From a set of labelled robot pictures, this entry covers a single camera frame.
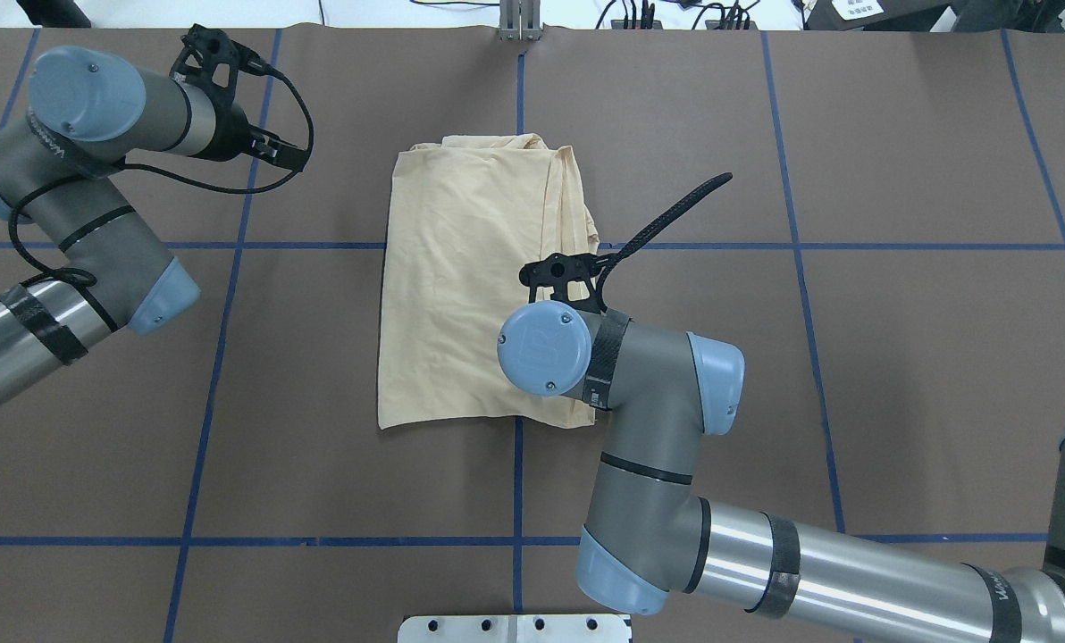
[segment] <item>metal bracket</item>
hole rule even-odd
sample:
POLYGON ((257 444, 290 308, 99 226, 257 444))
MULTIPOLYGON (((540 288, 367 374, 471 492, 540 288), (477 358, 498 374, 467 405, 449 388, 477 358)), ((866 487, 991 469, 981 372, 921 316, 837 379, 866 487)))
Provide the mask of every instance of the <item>metal bracket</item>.
POLYGON ((540 40, 541 0, 499 0, 502 40, 540 40))
POLYGON ((625 614, 504 614, 479 617, 410 617, 397 643, 630 643, 625 614))

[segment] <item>black plastic mount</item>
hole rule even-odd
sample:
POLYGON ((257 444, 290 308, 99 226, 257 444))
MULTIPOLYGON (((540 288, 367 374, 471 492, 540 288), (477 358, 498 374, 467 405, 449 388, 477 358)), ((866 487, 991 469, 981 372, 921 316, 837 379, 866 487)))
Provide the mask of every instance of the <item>black plastic mount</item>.
POLYGON ((307 167, 309 160, 307 150, 283 142, 272 131, 247 122, 246 115, 243 115, 242 110, 235 105, 239 72, 251 76, 276 76, 275 68, 272 68, 253 49, 231 40, 230 36, 219 29, 193 24, 180 39, 182 52, 179 52, 175 64, 171 65, 171 75, 177 81, 197 86, 207 95, 211 106, 214 106, 218 123, 215 126, 214 138, 210 146, 195 155, 210 160, 229 160, 240 153, 246 153, 283 169, 301 171, 307 167), (215 73, 223 65, 227 68, 226 86, 219 85, 214 80, 215 73))
POLYGON ((529 290, 529 303, 536 301, 538 288, 552 288, 550 298, 572 306, 576 310, 585 310, 587 313, 601 313, 601 304, 596 300, 596 290, 592 284, 592 278, 597 277, 607 261, 612 255, 597 257, 594 253, 575 253, 570 257, 567 253, 554 252, 546 259, 526 263, 519 278, 521 285, 527 285, 529 290), (569 284, 577 281, 585 284, 589 290, 589 296, 583 300, 573 301, 569 298, 569 284))

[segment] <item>silver metal tube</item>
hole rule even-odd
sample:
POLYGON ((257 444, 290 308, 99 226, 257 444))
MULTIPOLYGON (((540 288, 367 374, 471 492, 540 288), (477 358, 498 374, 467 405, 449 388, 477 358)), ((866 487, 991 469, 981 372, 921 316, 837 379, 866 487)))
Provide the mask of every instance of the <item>silver metal tube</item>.
MULTIPOLYGON (((796 526, 802 564, 787 617, 874 643, 989 643, 993 599, 969 566, 796 526)), ((695 593, 751 609, 770 578, 767 518, 712 501, 709 533, 695 593)), ((1065 643, 1065 601, 1054 583, 1028 570, 1006 578, 1021 603, 1022 640, 1065 643)))
POLYGON ((750 610, 770 577, 772 541, 767 516, 737 507, 711 506, 711 535, 697 594, 750 610))
MULTIPOLYGON (((93 346, 108 336, 108 326, 71 285, 46 281, 31 285, 29 292, 82 345, 93 346)), ((59 359, 0 303, 0 406, 60 366, 59 359)))

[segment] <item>beige cloth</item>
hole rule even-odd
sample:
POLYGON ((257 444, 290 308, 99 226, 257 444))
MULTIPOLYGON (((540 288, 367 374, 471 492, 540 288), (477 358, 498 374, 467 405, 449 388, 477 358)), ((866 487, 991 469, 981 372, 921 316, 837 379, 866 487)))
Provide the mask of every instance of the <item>beige cloth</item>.
POLYGON ((496 362, 505 318, 528 301, 522 265, 594 252, 572 147, 537 134, 446 136, 397 155, 381 282, 378 426, 524 415, 593 424, 592 408, 518 390, 496 362))

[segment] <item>brown table surface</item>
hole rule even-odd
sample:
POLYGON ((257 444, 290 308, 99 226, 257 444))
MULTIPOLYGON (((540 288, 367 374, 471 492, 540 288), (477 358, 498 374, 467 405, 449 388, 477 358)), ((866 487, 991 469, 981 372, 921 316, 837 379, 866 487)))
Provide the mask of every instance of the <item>brown table surface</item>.
MULTIPOLYGON (((0 125, 37 53, 166 69, 179 34, 0 30, 0 125)), ((1065 36, 231 35, 302 90, 315 158, 252 199, 117 178, 202 298, 0 408, 0 640, 390 642, 409 614, 601 609, 574 544, 602 426, 376 426, 390 176, 446 134, 574 146, 612 244, 735 172, 607 286, 641 322, 747 356, 697 493, 1039 564, 1065 415, 1065 36)), ((240 102, 299 142, 295 103, 263 87, 243 81, 240 102)), ((29 274, 0 222, 0 292, 29 274)), ((641 642, 851 639, 678 595, 634 624, 641 642)))

